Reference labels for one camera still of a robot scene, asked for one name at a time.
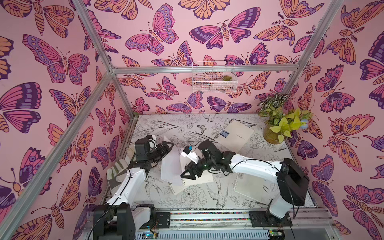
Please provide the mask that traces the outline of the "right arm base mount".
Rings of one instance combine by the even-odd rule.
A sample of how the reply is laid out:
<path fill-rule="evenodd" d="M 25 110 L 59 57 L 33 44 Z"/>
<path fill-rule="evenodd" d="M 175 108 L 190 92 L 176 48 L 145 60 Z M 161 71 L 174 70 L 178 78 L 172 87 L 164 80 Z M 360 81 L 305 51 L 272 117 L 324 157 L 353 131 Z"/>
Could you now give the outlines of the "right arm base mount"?
<path fill-rule="evenodd" d="M 283 218 L 279 219 L 268 211 L 250 211 L 249 219 L 252 227 L 272 228 L 293 226 L 289 213 L 286 213 Z"/>

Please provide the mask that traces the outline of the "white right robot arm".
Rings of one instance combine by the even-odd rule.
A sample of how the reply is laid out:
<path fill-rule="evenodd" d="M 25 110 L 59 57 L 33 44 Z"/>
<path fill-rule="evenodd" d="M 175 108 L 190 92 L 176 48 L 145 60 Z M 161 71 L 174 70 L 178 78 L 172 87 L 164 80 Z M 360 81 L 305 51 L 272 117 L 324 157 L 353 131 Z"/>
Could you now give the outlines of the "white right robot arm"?
<path fill-rule="evenodd" d="M 181 178 L 195 181 L 208 170 L 216 170 L 224 175 L 245 174 L 276 184 L 279 193 L 270 201 L 267 215 L 276 219 L 285 217 L 289 210 L 305 205 L 309 178 L 303 170 L 289 158 L 283 161 L 265 161 L 245 157 L 231 151 L 220 151 L 211 141 L 198 145 L 200 157 L 192 147 L 185 147 L 180 156 L 190 161 L 183 167 Z"/>

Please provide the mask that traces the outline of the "green leafy plant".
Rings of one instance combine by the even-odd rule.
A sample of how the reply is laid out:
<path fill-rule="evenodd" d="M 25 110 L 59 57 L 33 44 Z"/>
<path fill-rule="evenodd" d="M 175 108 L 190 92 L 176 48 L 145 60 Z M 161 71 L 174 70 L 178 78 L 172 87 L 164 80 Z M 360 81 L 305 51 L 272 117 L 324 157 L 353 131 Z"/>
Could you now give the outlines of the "green leafy plant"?
<path fill-rule="evenodd" d="M 288 94 L 274 94 L 258 104 L 260 106 L 258 115 L 267 119 L 265 125 L 271 125 L 270 129 L 273 132 L 279 133 L 280 142 L 292 139 L 294 131 L 306 129 L 309 119 L 313 116 L 310 111 L 299 108 L 285 111 L 284 104 L 288 97 Z"/>

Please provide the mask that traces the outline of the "white spiral notebook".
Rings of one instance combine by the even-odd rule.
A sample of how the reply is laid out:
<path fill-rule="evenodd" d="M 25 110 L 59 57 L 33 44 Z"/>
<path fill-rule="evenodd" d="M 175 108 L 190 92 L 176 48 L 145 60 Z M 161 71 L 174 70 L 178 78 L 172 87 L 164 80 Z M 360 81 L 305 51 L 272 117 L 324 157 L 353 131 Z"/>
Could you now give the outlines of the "white spiral notebook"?
<path fill-rule="evenodd" d="M 192 147 L 179 149 L 179 170 L 176 170 L 174 181 L 170 188 L 174 195 L 186 190 L 193 185 L 208 184 L 214 181 L 213 175 L 206 171 L 206 164 L 202 164 L 200 156 Z"/>

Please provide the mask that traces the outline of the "aluminium front rail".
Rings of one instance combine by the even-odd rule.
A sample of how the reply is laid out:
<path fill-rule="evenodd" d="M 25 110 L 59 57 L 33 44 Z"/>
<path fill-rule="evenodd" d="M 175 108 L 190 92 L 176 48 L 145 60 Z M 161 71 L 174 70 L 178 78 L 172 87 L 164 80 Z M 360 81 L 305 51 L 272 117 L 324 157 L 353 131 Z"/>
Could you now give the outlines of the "aluminium front rail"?
<path fill-rule="evenodd" d="M 282 223 L 268 226 L 264 209 L 165 210 L 153 227 L 141 227 L 130 240 L 340 240 L 325 209 L 299 208 Z"/>

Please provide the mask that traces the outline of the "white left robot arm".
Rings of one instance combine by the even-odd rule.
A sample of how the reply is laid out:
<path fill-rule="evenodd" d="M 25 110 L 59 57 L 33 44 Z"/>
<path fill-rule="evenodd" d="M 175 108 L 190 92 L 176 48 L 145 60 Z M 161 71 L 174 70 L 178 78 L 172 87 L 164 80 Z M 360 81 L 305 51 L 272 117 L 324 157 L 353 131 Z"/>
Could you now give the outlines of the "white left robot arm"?
<path fill-rule="evenodd" d="M 158 143 L 154 135 L 148 135 L 135 142 L 134 153 L 124 171 L 124 181 L 107 203 L 97 206 L 94 211 L 93 227 L 88 240 L 136 238 L 136 231 L 151 221 L 155 210 L 152 205 L 132 210 L 131 205 L 153 165 L 160 163 L 173 147 L 174 144 L 168 141 Z"/>

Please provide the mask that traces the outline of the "amber glass plant vase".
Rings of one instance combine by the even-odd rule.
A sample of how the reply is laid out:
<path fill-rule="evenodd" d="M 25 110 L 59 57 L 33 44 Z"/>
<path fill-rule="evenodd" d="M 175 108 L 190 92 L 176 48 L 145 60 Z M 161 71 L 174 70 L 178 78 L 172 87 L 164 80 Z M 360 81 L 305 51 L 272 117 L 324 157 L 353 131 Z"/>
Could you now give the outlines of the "amber glass plant vase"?
<path fill-rule="evenodd" d="M 272 144 L 272 145 L 279 145 L 281 144 L 282 142 L 279 141 L 279 133 L 275 133 L 273 132 L 270 127 L 272 127 L 271 125 L 266 125 L 266 127 L 264 128 L 264 131 L 263 131 L 263 137 L 264 139 Z"/>

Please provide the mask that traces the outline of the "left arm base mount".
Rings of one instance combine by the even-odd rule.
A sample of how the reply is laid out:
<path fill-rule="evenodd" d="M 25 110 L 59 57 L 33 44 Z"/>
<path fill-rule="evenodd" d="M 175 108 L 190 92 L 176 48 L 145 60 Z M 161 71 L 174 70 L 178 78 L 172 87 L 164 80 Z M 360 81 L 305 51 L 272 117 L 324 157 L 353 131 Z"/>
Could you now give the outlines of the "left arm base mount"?
<path fill-rule="evenodd" d="M 152 213 L 149 209 L 141 212 L 132 212 L 136 230 L 139 229 L 168 229 L 171 223 L 170 212 Z"/>

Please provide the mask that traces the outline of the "small succulent in basket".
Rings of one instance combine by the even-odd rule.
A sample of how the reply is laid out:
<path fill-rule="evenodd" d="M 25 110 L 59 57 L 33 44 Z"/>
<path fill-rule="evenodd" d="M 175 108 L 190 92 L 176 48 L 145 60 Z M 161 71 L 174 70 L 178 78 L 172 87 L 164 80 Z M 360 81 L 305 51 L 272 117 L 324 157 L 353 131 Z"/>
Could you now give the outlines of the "small succulent in basket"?
<path fill-rule="evenodd" d="M 232 77 L 226 75 L 226 76 L 223 76 L 223 77 L 222 77 L 222 80 L 225 81 L 225 82 L 229 82 L 229 81 L 232 81 Z"/>

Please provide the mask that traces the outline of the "torn white lined page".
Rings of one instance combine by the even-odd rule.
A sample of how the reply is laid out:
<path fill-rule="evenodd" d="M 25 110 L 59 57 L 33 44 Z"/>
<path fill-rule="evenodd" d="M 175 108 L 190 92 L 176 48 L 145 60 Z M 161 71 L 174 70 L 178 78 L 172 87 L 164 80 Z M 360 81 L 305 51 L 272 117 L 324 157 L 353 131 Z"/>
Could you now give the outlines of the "torn white lined page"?
<path fill-rule="evenodd" d="M 175 186 L 183 186 L 180 149 L 174 144 L 166 144 L 166 146 L 171 150 L 161 161 L 161 179 Z"/>

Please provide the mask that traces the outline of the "CAMP B5 spiral notebook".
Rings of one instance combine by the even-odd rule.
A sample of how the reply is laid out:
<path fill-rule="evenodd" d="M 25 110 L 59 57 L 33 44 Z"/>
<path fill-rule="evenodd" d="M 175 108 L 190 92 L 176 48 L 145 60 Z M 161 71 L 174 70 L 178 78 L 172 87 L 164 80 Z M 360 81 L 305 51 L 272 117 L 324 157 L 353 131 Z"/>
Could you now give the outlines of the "CAMP B5 spiral notebook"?
<path fill-rule="evenodd" d="M 253 129 L 239 121 L 231 120 L 230 123 L 215 136 L 215 140 L 229 151 L 237 153 L 248 142 L 254 132 Z"/>

